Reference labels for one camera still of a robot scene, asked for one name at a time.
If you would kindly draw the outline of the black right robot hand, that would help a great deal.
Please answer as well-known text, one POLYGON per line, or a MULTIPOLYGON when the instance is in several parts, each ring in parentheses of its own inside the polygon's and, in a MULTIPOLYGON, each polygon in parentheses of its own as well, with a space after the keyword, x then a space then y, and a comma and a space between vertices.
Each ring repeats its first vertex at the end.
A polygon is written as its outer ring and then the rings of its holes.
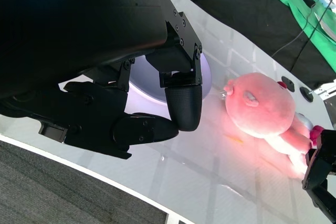
POLYGON ((323 130, 317 138, 317 148, 306 154, 308 165, 302 188, 313 205, 335 223, 335 197, 328 192, 328 175, 335 175, 335 130, 323 130))

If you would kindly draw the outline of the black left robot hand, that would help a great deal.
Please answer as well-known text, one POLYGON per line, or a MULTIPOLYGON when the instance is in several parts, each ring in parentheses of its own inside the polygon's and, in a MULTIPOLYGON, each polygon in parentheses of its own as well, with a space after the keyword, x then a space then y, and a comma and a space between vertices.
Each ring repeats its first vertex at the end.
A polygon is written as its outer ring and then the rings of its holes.
POLYGON ((202 44, 171 0, 1 0, 1 114, 40 134, 128 159, 131 145, 192 132, 202 44), (125 112, 131 66, 158 71, 169 118, 125 112))

